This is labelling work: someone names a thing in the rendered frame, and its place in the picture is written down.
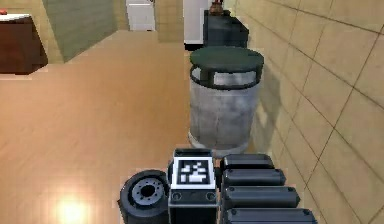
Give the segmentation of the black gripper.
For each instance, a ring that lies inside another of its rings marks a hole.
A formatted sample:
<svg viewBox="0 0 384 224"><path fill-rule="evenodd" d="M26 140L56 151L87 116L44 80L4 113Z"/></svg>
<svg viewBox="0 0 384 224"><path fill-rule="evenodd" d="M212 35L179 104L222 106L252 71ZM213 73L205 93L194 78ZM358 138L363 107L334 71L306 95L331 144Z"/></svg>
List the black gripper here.
<svg viewBox="0 0 384 224"><path fill-rule="evenodd" d="M117 203L124 224L169 224L166 173L144 170L129 178Z"/></svg>

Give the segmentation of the grey bin with dark lid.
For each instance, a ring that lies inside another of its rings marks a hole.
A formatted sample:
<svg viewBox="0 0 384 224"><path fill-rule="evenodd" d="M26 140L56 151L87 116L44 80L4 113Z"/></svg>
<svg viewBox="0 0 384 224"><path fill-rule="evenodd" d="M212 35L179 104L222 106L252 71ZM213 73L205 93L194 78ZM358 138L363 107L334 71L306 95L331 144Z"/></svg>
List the grey bin with dark lid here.
<svg viewBox="0 0 384 224"><path fill-rule="evenodd" d="M244 152L250 139L264 57L241 47L209 46L190 54L190 128L196 148L222 158Z"/></svg>

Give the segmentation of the white fridge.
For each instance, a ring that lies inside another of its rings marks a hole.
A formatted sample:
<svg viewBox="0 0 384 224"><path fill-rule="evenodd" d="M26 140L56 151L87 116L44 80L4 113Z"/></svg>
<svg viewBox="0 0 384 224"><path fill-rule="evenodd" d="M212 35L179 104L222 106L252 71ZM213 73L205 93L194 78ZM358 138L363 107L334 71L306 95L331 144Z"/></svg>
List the white fridge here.
<svg viewBox="0 0 384 224"><path fill-rule="evenodd" d="M183 0L184 43L203 43L204 12L212 0Z"/></svg>

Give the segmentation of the black low cupboard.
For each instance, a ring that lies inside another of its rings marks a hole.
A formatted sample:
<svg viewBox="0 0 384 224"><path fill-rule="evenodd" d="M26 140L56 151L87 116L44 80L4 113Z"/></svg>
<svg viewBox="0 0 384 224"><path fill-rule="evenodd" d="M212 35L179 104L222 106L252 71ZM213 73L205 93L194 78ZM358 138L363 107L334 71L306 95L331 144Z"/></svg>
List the black low cupboard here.
<svg viewBox="0 0 384 224"><path fill-rule="evenodd" d="M204 46L234 46L246 48L249 30L231 15L229 10L224 10L222 15L211 15L204 11L203 45Z"/></svg>

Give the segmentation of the dark brown cabinet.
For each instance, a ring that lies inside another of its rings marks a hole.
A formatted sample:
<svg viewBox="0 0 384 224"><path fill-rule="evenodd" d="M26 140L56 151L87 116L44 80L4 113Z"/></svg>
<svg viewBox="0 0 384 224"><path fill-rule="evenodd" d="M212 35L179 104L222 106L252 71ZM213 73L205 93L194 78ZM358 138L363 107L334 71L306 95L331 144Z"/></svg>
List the dark brown cabinet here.
<svg viewBox="0 0 384 224"><path fill-rule="evenodd" d="M47 64L32 16L0 15L0 74L29 75Z"/></svg>

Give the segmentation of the brown pot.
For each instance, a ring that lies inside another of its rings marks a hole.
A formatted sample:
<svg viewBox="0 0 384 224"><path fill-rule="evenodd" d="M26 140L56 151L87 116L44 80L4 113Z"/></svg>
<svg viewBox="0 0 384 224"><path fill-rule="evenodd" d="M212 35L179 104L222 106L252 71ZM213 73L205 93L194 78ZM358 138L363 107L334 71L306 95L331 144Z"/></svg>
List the brown pot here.
<svg viewBox="0 0 384 224"><path fill-rule="evenodd" d="M209 14L212 16L220 16L223 14L222 0L212 0Z"/></svg>

